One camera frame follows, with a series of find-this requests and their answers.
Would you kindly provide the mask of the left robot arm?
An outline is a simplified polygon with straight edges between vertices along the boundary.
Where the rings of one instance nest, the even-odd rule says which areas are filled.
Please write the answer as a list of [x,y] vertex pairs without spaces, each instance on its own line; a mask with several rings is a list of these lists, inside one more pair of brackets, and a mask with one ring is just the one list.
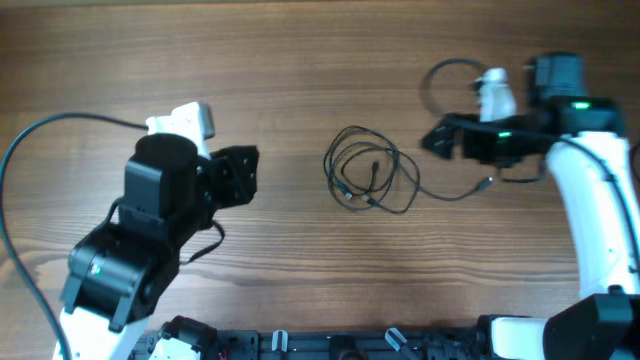
[[258,162],[254,145],[202,156],[180,135],[139,139],[123,195],[69,254],[58,355],[127,358],[185,263],[182,247],[200,231],[222,228],[217,211],[252,201]]

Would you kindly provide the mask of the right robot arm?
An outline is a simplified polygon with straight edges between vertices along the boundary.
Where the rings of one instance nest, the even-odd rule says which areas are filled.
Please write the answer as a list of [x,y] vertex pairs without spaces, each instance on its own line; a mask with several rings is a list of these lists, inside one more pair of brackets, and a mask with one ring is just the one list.
[[615,101],[591,96],[580,56],[530,60],[528,110],[519,113],[501,68],[476,80],[478,111],[449,112],[422,140],[449,159],[497,169],[538,155],[562,197],[579,269],[579,300],[546,319],[485,315],[485,359],[635,359],[639,355],[639,208],[626,126]]

